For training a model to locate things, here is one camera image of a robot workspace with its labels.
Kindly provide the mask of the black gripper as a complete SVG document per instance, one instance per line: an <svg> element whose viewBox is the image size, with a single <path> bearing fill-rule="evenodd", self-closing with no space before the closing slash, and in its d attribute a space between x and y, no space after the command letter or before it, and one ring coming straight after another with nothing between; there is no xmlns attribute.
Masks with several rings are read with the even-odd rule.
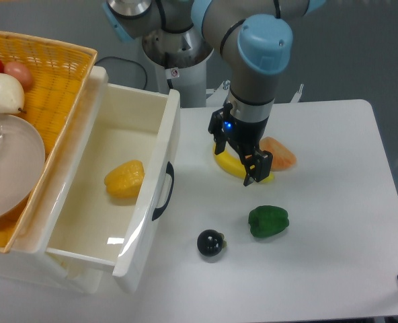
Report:
<svg viewBox="0 0 398 323"><path fill-rule="evenodd" d="M226 103L219 110L212 113L208 132L214 137L214 154L219 155L228 143L242 158L246 175L244 186L253 182L262 182L269 177L273 155L269 151L260 149L268 118L257 122L249 122L235 117L235 108Z"/></svg>

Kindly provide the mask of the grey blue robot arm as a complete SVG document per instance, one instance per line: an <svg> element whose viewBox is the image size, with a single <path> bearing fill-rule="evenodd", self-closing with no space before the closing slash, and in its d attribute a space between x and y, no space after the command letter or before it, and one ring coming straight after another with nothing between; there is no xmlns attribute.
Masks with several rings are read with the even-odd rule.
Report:
<svg viewBox="0 0 398 323"><path fill-rule="evenodd" d="M232 76L223 106L208 130L214 152L232 147L244 167L244 183L270 174L273 156L260 149L293 43L288 21L322 6L321 1L104 1L119 39L140 39L154 64L159 90L177 90L182 103L206 101L206 62L217 53Z"/></svg>

